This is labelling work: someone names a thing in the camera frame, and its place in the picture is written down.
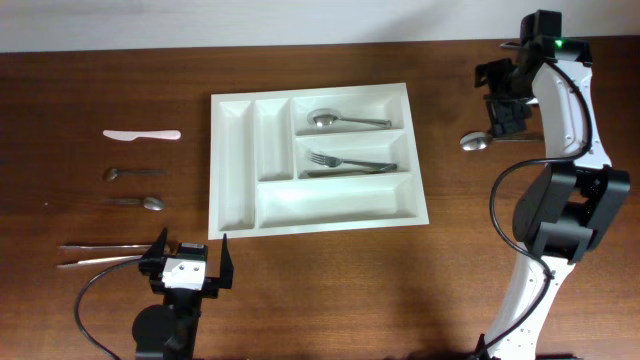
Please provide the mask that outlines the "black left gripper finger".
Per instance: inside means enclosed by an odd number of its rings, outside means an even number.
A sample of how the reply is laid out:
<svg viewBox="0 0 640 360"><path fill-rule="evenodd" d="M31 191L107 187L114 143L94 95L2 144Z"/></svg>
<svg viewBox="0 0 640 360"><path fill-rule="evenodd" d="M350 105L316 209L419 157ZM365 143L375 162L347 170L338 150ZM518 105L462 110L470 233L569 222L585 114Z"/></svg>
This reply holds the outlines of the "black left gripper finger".
<svg viewBox="0 0 640 360"><path fill-rule="evenodd" d="M234 265L229 252L227 234L224 234L222 239L218 287L220 289L231 289L233 285L233 277Z"/></svg>
<svg viewBox="0 0 640 360"><path fill-rule="evenodd" d="M165 257L167 235L168 229L163 228L157 240L140 258L141 262L138 265L138 270L142 275L151 275L161 270L163 258Z"/></svg>

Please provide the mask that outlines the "silver tablespoon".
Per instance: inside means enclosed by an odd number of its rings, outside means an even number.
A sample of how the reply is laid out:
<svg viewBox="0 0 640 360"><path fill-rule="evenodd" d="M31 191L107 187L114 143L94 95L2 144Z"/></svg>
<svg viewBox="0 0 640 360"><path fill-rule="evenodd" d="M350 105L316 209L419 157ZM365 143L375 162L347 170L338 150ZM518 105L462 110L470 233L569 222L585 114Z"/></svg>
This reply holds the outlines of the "silver tablespoon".
<svg viewBox="0 0 640 360"><path fill-rule="evenodd" d="M392 127L392 122L390 120L345 117L339 111L329 108L322 108L311 111L307 115L307 121L312 125L316 125L317 127L326 127L340 121L366 124L383 129L390 129Z"/></svg>
<svg viewBox="0 0 640 360"><path fill-rule="evenodd" d="M515 134L496 137L486 132L471 132L460 139L460 147L464 151L479 151L497 142L543 142L542 134Z"/></svg>

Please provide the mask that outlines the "silver fork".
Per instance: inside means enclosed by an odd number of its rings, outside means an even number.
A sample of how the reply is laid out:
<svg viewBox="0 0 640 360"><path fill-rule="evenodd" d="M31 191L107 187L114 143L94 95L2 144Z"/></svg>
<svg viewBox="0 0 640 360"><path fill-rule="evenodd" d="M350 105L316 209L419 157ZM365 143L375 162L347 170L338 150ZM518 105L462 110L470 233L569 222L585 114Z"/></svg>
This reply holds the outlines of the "silver fork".
<svg viewBox="0 0 640 360"><path fill-rule="evenodd" d="M351 171L307 171L300 175L300 178L321 178L321 177L340 177L340 176L356 176L356 175L373 175L383 174L397 171L397 164L389 164L382 168L373 170L351 170Z"/></svg>
<svg viewBox="0 0 640 360"><path fill-rule="evenodd" d="M343 158L338 158L338 157L333 157L328 155L322 155L318 153L311 153L309 156L309 159L313 163L316 163L318 165L322 165L325 167L329 167L329 168L336 168L344 164L367 167L367 168L384 168L389 166L389 163L349 160L349 159L343 159Z"/></svg>

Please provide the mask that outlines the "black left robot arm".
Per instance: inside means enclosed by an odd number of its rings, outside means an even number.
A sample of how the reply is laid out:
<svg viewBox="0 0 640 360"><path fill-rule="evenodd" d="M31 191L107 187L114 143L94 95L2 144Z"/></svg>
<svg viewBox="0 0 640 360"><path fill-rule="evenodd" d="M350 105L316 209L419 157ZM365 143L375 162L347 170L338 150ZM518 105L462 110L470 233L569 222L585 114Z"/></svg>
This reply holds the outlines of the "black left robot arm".
<svg viewBox="0 0 640 360"><path fill-rule="evenodd" d="M142 255L138 269L149 278L153 293L163 302L143 309L132 325L137 359L191 359L193 357L201 304L216 299L219 291L233 284L234 266L228 240L222 240L217 277L206 275L208 247L180 243L167 254L168 230Z"/></svg>

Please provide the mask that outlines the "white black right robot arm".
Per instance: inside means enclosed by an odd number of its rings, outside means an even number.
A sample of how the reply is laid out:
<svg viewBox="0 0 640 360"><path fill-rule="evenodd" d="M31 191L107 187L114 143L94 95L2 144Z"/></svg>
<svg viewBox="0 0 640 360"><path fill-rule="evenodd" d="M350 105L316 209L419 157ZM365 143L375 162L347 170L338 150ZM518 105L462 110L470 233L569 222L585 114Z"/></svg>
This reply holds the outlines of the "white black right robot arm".
<svg viewBox="0 0 640 360"><path fill-rule="evenodd" d="M545 155L505 169L492 185L489 216L517 253L500 311L478 340L474 359L533 359L554 298L575 265L594 250L627 198L630 175L616 170L600 141L591 101L592 55L582 40L562 35L562 15L538 10L524 17L516 59L475 69L485 95L490 133L498 140L525 130L540 109ZM511 235L496 215L503 180L528 166L542 171L518 200Z"/></svg>

